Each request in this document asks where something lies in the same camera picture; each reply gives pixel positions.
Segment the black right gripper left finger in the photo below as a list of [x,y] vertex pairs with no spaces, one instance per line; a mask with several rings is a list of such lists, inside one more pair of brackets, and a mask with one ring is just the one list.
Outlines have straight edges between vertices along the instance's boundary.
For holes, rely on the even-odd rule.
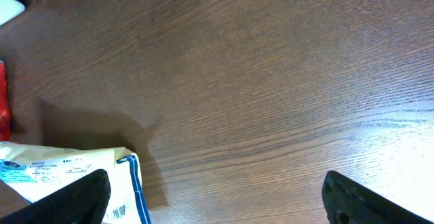
[[1,219],[1,224],[101,224],[111,196],[99,169]]

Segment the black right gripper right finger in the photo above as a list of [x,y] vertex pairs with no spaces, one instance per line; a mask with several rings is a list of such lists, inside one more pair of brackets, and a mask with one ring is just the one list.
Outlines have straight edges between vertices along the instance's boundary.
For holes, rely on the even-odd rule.
[[321,196],[330,224],[433,224],[337,171],[327,172]]

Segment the yellow snack bag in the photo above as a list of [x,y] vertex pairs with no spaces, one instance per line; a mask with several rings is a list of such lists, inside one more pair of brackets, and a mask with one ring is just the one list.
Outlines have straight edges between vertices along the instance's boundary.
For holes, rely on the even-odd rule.
[[111,197],[104,223],[151,224],[138,156],[125,147],[78,150],[1,142],[1,180],[34,203],[103,169]]

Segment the red snack bag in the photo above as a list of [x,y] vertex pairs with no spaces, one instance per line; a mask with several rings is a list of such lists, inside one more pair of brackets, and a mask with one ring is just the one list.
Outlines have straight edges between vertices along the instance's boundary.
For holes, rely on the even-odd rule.
[[0,133],[1,141],[9,141],[11,136],[11,113],[7,95],[7,77],[4,62],[0,62]]

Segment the white barcode scanner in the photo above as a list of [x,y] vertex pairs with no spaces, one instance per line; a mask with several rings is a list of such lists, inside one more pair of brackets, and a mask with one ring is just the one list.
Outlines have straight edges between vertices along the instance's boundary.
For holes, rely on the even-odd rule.
[[0,25],[9,22],[26,9],[20,0],[1,0],[0,8]]

